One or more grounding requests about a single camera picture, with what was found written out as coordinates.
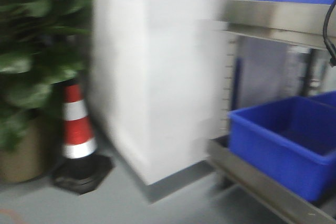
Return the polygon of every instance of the white wall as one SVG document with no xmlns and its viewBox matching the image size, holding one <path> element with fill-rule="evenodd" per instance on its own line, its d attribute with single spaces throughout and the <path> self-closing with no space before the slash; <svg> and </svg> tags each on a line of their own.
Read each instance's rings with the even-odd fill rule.
<svg viewBox="0 0 336 224">
<path fill-rule="evenodd" d="M 223 134 L 230 35 L 217 0 L 96 0 L 90 104 L 145 183 L 206 157 Z"/>
</svg>

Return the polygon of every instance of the baseboard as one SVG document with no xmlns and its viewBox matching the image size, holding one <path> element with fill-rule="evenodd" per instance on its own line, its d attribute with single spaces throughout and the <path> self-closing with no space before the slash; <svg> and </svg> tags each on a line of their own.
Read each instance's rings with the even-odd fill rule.
<svg viewBox="0 0 336 224">
<path fill-rule="evenodd" d="M 104 138 L 103 141 L 106 142 L 106 144 L 111 145 L 111 148 L 113 149 L 116 158 L 124 164 L 127 172 L 134 179 L 140 191 L 144 193 L 150 203 L 154 203 L 172 194 L 173 192 L 197 181 L 198 179 L 203 178 L 214 170 L 206 161 L 200 161 L 175 174 L 159 180 L 158 182 L 146 185 L 143 180 L 138 176 L 138 174 L 132 169 L 131 165 L 127 162 L 127 160 L 125 160 L 125 158 L 123 158 L 118 150 L 111 144 L 109 138 L 105 135 L 99 125 L 95 123 L 94 120 L 92 121 L 96 131 L 98 131 L 99 135 Z"/>
</svg>

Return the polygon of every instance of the potted plant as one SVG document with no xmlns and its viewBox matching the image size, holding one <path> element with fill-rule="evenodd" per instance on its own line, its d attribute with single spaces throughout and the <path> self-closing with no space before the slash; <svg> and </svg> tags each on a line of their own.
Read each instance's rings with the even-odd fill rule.
<svg viewBox="0 0 336 224">
<path fill-rule="evenodd" d="M 0 179 L 46 169 L 60 131 L 57 83 L 85 66 L 75 36 L 89 34 L 91 10 L 91 0 L 0 0 Z"/>
</svg>

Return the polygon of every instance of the black cable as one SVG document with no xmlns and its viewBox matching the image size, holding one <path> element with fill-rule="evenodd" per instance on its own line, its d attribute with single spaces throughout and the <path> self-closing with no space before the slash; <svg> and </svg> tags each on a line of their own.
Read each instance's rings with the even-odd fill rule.
<svg viewBox="0 0 336 224">
<path fill-rule="evenodd" d="M 336 66 L 336 47 L 328 38 L 328 24 L 329 24 L 330 16 L 335 6 L 336 6 L 336 0 L 334 0 L 332 4 L 330 5 L 327 11 L 326 17 L 324 19 L 324 24 L 323 24 L 323 41 L 324 41 L 324 44 L 326 45 L 328 52 L 331 55 L 330 65 L 332 67 Z"/>
</svg>

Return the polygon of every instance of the black cone base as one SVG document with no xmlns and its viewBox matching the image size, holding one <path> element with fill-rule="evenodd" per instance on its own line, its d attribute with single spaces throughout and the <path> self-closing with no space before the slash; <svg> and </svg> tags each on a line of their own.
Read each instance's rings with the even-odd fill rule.
<svg viewBox="0 0 336 224">
<path fill-rule="evenodd" d="M 92 154 L 90 158 L 95 167 L 91 175 L 85 178 L 76 178 L 71 171 L 71 166 L 65 163 L 53 173 L 53 184 L 80 195 L 97 189 L 114 165 L 110 157 Z"/>
</svg>

